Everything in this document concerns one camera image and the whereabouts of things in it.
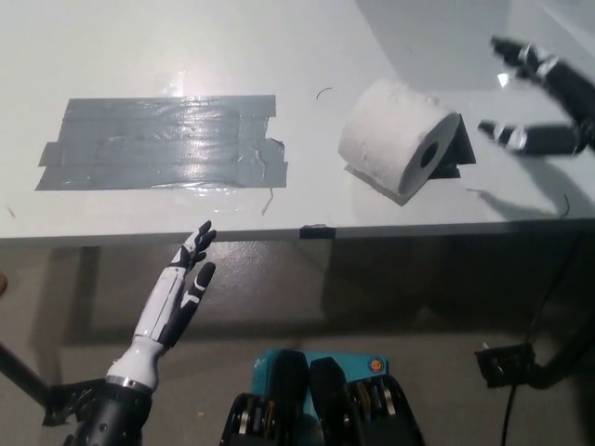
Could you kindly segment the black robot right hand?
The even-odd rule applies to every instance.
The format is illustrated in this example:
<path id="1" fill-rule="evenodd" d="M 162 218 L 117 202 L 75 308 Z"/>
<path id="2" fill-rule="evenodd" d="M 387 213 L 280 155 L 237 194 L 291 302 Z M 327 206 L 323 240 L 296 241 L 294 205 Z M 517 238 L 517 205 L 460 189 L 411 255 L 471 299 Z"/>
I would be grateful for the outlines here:
<path id="1" fill-rule="evenodd" d="M 534 43 L 492 36 L 490 45 L 516 75 L 542 88 L 571 119 L 568 125 L 502 125 L 478 129 L 504 150 L 524 157 L 577 156 L 594 147 L 594 83 L 564 59 Z"/>

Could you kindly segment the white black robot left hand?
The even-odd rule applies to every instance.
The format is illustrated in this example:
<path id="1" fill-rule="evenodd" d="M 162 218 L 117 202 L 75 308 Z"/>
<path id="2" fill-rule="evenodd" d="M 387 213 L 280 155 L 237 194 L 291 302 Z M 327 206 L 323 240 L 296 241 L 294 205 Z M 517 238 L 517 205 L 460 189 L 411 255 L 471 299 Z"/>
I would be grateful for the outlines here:
<path id="1" fill-rule="evenodd" d="M 216 266 L 205 263 L 191 284 L 188 274 L 206 257 L 217 232 L 207 220 L 179 247 L 144 305 L 129 348 L 105 375 L 110 384 L 152 394 L 158 386 L 158 361 L 179 341 L 198 309 Z"/>

